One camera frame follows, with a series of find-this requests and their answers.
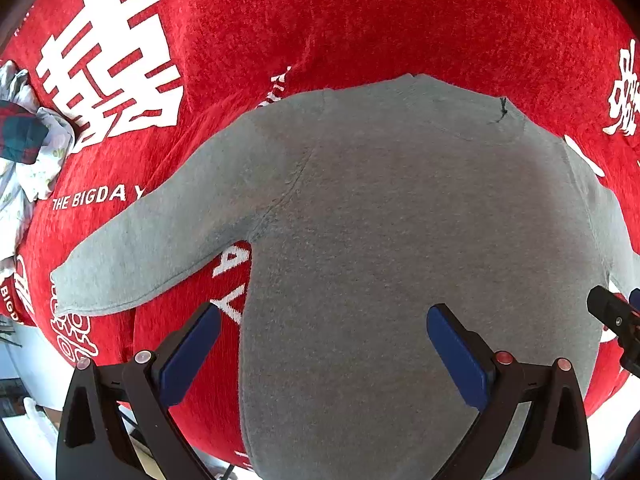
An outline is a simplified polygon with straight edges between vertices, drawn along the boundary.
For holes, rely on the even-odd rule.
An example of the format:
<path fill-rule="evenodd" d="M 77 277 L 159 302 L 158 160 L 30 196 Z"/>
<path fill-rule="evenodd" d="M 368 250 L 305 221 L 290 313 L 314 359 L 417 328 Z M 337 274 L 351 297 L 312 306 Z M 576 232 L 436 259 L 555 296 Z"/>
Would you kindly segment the white patterned cloth pile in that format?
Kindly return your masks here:
<path fill-rule="evenodd" d="M 1 277 L 15 260 L 35 203 L 54 190 L 75 133 L 65 118 L 40 105 L 28 71 L 1 66 Z"/>

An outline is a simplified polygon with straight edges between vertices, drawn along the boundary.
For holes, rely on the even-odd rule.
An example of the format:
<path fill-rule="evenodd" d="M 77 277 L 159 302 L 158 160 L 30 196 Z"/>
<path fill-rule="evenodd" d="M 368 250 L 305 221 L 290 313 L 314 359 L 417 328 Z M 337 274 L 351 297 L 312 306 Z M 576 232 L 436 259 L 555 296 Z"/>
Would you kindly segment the dark plaid garment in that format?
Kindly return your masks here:
<path fill-rule="evenodd" d="M 0 105 L 0 157 L 32 165 L 36 162 L 48 128 L 21 105 L 2 101 Z"/>

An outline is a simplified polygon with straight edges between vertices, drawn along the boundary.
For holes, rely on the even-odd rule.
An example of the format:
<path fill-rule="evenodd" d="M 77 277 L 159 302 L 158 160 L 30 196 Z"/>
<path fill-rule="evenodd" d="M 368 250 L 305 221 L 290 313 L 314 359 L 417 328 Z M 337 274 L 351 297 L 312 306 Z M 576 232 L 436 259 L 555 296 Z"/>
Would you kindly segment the grey sweater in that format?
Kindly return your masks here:
<path fill-rule="evenodd" d="M 472 422 L 425 337 L 443 302 L 526 362 L 589 382 L 596 285 L 639 253 L 587 163 L 512 103 L 427 76 L 238 118 L 54 270 L 58 308 L 127 311 L 250 244 L 245 452 L 264 479 L 419 479 Z"/>

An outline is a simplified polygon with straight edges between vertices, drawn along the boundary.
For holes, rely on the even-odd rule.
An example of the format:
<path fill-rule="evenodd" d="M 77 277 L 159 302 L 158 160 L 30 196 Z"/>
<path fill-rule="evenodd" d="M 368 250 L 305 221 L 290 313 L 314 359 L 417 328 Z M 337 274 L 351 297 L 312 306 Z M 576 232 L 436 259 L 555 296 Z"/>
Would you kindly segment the red blanket with white characters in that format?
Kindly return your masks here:
<path fill-rule="evenodd" d="M 172 414 L 190 444 L 254 471 L 239 404 L 250 244 L 127 311 L 64 313 L 52 280 L 243 115 L 405 76 L 508 101 L 615 195 L 639 252 L 639 38 L 612 0 L 38 0 L 6 57 L 78 134 L 22 241 L 18 296 L 63 358 L 101 364 L 213 304 L 220 339 Z"/>

